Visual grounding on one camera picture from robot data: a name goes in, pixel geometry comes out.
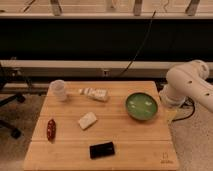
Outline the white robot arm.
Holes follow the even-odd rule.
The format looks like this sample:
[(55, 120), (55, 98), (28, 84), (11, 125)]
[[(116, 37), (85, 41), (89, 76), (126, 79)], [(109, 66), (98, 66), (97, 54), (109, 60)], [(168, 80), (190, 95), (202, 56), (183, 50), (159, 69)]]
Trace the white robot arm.
[(162, 103), (168, 108), (180, 107), (189, 97), (213, 112), (213, 85), (206, 81), (209, 74), (202, 60), (172, 67), (166, 74), (167, 84), (159, 92)]

